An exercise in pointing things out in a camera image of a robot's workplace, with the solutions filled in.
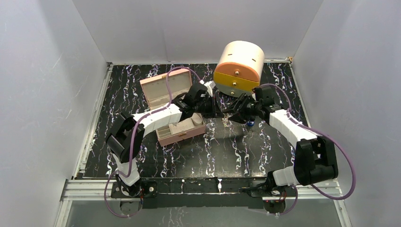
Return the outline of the pink jewelry box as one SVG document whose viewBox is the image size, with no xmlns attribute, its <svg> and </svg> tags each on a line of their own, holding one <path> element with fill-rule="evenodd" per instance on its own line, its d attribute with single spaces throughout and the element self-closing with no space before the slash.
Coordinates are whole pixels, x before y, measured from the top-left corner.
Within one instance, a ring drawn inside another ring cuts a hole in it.
<svg viewBox="0 0 401 227">
<path fill-rule="evenodd" d="M 156 75 L 142 79 L 140 85 L 150 110 L 134 114 L 134 119 L 146 116 L 140 121 L 145 128 L 144 136 L 156 132 L 161 146 L 189 139 L 205 133 L 206 125 L 194 127 L 191 117 L 183 121 L 184 116 L 178 106 L 169 103 L 171 98 L 189 91 L 192 85 L 191 72 L 188 69 L 178 69 L 169 74 Z"/>
</svg>

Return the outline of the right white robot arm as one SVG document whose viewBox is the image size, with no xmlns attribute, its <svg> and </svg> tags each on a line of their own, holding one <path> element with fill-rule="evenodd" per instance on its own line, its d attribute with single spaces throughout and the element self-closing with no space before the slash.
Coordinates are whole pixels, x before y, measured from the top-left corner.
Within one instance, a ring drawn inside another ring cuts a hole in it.
<svg viewBox="0 0 401 227">
<path fill-rule="evenodd" d="M 285 187 L 312 185 L 338 177 L 334 143 L 323 135 L 305 128 L 294 119 L 290 109 L 284 109 L 273 97 L 276 85 L 263 84 L 253 88 L 253 94 L 241 94 L 223 112 L 228 120 L 245 124 L 259 117 L 276 129 L 295 148 L 292 166 L 268 172 L 266 181 L 257 185 L 273 196 L 280 195 Z"/>
</svg>

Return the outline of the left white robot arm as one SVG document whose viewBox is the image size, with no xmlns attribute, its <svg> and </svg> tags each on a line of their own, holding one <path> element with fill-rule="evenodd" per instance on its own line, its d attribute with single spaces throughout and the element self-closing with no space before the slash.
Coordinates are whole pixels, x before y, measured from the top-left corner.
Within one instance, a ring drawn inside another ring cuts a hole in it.
<svg viewBox="0 0 401 227">
<path fill-rule="evenodd" d="M 197 82 L 188 92 L 177 95 L 155 110 L 129 117 L 119 115 L 106 137 L 106 144 L 117 163 L 116 180 L 128 196 L 138 196 L 143 188 L 134 158 L 146 135 L 164 126 L 183 122 L 193 115 L 201 119 L 224 116 L 213 96 L 214 87 L 214 81 Z"/>
</svg>

